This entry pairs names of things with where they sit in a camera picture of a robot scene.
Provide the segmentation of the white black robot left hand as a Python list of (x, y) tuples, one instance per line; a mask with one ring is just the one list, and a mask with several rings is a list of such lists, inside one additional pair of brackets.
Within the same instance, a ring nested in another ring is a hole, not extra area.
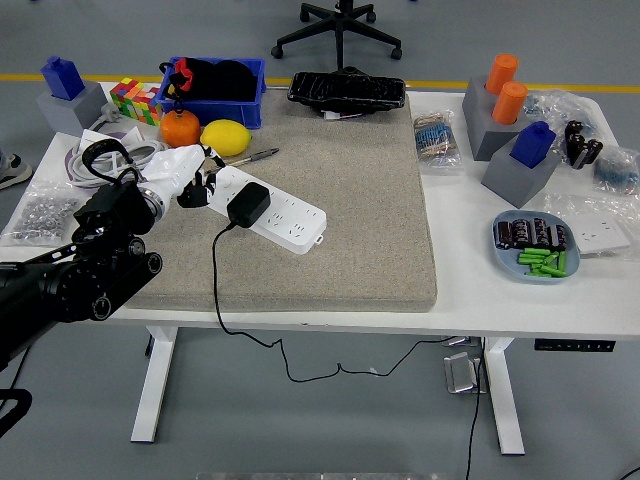
[(191, 145), (156, 153), (142, 170), (138, 184), (157, 215), (164, 215), (172, 198), (183, 208), (207, 206), (215, 190), (214, 172), (224, 161), (209, 147)]

